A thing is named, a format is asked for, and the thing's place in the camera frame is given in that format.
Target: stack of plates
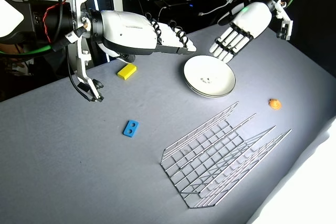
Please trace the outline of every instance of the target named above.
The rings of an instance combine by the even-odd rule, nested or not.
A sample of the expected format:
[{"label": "stack of plates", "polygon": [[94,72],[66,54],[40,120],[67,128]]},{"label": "stack of plates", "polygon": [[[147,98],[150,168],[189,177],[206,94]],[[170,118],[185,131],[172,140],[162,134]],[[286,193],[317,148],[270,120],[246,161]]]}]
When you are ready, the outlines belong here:
[{"label": "stack of plates", "polygon": [[184,76],[195,93],[210,98],[229,94],[236,84],[232,69],[221,60],[207,55],[189,59],[184,65]]}]

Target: table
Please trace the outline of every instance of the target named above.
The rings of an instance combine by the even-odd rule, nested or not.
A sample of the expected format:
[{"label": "table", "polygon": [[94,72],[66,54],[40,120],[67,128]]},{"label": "table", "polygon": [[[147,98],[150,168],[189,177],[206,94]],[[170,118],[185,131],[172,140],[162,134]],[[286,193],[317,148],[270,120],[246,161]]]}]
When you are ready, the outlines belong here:
[{"label": "table", "polygon": [[[197,54],[225,29],[190,34]],[[68,78],[0,103],[0,223],[245,223],[336,114],[336,79],[269,29],[229,63],[237,83],[226,97],[187,87],[189,57],[138,56],[127,81],[116,75],[119,61],[89,70],[105,85],[101,103],[84,100]],[[236,101],[231,124],[257,113],[242,134],[292,132],[218,206],[188,209],[162,152]],[[133,138],[122,135],[128,120],[140,123]]]}]

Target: orange object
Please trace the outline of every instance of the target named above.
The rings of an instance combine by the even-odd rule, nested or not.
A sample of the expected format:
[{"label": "orange object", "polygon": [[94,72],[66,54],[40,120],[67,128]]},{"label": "orange object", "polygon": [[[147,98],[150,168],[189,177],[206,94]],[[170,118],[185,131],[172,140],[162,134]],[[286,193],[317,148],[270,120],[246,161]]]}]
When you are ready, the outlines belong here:
[{"label": "orange object", "polygon": [[281,102],[277,99],[270,99],[268,105],[274,110],[280,110],[282,107]]}]

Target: metal grid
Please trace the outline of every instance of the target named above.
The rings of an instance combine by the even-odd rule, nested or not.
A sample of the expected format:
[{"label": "metal grid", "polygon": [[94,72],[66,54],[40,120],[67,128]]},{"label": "metal grid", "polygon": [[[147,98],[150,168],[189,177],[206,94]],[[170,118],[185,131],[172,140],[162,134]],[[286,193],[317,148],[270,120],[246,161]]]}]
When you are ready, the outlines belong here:
[{"label": "metal grid", "polygon": [[289,133],[254,151],[255,144],[275,126],[244,141],[236,130],[255,114],[232,127],[226,119],[237,104],[226,108],[163,152],[161,165],[190,208],[219,203]]}]

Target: blue block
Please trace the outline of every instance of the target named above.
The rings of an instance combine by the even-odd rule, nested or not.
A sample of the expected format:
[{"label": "blue block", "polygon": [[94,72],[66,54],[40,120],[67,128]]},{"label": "blue block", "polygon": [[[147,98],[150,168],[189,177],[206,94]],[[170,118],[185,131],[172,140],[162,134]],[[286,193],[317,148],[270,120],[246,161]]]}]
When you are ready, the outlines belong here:
[{"label": "blue block", "polygon": [[137,131],[138,126],[139,123],[137,121],[129,120],[123,134],[125,136],[133,137],[133,135]]}]

